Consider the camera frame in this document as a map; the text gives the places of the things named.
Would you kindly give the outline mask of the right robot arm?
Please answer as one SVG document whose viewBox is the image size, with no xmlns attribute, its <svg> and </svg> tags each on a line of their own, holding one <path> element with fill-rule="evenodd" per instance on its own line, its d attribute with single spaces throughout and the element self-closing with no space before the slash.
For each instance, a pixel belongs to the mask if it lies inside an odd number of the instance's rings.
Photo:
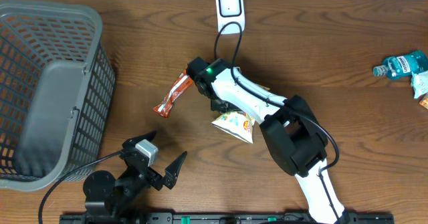
<svg viewBox="0 0 428 224">
<path fill-rule="evenodd" d="M 273 160 L 298 180 L 315 222 L 343 221 L 344 205 L 328 176 L 331 165 L 327 162 L 326 146 L 335 142 L 303 98 L 287 99 L 272 94 L 223 59 L 209 64 L 195 58 L 188 64 L 187 74 L 202 95 L 232 104 L 259 124 Z"/>
</svg>

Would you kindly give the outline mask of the yellow snack bag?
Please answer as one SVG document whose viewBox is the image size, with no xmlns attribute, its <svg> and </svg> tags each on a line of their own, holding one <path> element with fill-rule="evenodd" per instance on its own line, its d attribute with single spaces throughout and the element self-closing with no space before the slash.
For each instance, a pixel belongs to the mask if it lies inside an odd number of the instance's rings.
<svg viewBox="0 0 428 224">
<path fill-rule="evenodd" d="M 262 123 L 272 108 L 244 88 L 249 88 L 265 98 L 270 90 L 245 78 L 239 68 L 226 69 L 216 76 L 213 89 L 219 99 L 229 104 L 231 109 L 212 121 L 212 125 L 251 144 L 253 125 L 256 122 Z"/>
</svg>

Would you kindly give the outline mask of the orange tissue pack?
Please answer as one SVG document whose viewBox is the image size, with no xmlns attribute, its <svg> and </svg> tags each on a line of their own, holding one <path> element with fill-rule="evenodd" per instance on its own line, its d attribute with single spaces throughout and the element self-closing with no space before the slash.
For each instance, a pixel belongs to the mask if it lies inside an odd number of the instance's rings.
<svg viewBox="0 0 428 224">
<path fill-rule="evenodd" d="M 420 100 L 419 104 L 428 109 L 428 94 L 425 94 L 424 97 Z"/>
</svg>

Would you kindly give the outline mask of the red brown snack bar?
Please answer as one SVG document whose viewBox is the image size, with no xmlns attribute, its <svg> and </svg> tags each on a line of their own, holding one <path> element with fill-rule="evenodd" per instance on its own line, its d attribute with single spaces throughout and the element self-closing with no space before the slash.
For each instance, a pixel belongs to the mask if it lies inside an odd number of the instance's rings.
<svg viewBox="0 0 428 224">
<path fill-rule="evenodd" d="M 165 96 L 163 101 L 153 108 L 153 111 L 163 118 L 168 118 L 172 110 L 175 100 L 184 92 L 187 91 L 189 87 L 193 85 L 193 80 L 189 77 L 186 70 L 183 70 L 180 76 L 172 85 L 168 94 Z"/>
</svg>

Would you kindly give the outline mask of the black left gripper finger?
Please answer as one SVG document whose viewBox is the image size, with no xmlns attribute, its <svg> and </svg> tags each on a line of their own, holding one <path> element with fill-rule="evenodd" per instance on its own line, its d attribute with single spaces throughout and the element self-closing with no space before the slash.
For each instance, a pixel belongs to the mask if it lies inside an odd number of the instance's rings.
<svg viewBox="0 0 428 224">
<path fill-rule="evenodd" d="M 133 138 L 129 138 L 128 140 L 126 140 L 122 146 L 123 147 L 135 147 L 139 142 L 143 141 L 143 140 L 147 140 L 149 142 L 152 142 L 152 140 L 155 138 L 156 136 L 156 130 L 152 131 L 152 132 L 148 132 L 146 134 L 140 135 L 140 136 L 135 136 Z"/>
<path fill-rule="evenodd" d="M 178 156 L 166 169 L 163 177 L 164 184 L 176 184 L 181 167 L 187 157 L 187 151 Z"/>
</svg>

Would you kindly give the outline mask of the light green wipes packet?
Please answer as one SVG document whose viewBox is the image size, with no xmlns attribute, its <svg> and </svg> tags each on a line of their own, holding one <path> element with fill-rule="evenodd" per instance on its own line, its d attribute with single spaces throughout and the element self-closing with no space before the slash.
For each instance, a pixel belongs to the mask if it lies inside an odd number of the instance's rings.
<svg viewBox="0 0 428 224">
<path fill-rule="evenodd" d="M 427 93 L 427 81 L 428 72 L 421 72 L 419 74 L 412 73 L 411 86 L 414 91 L 414 99 L 417 99 Z"/>
</svg>

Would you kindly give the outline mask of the teal mouthwash bottle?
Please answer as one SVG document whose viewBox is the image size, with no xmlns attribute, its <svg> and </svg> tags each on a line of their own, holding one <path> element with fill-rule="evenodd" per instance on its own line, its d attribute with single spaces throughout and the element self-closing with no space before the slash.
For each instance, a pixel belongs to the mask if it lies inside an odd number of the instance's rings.
<svg viewBox="0 0 428 224">
<path fill-rule="evenodd" d="M 427 56 L 420 50 L 384 59 L 381 65 L 372 69 L 374 76 L 386 76 L 390 80 L 420 74 L 427 71 Z"/>
</svg>

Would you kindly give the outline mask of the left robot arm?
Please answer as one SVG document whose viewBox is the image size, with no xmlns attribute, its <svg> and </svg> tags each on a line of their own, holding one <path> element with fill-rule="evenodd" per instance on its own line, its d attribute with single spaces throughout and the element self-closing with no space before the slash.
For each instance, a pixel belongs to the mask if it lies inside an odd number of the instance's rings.
<svg viewBox="0 0 428 224">
<path fill-rule="evenodd" d="M 84 223 L 145 223 L 146 215 L 130 208 L 144 189 L 172 189 L 176 183 L 187 152 L 180 154 L 161 175 L 151 168 L 158 156 L 152 143 L 156 132 L 129 138 L 122 144 L 119 157 L 126 170 L 118 177 L 108 171 L 96 171 L 86 178 Z"/>
</svg>

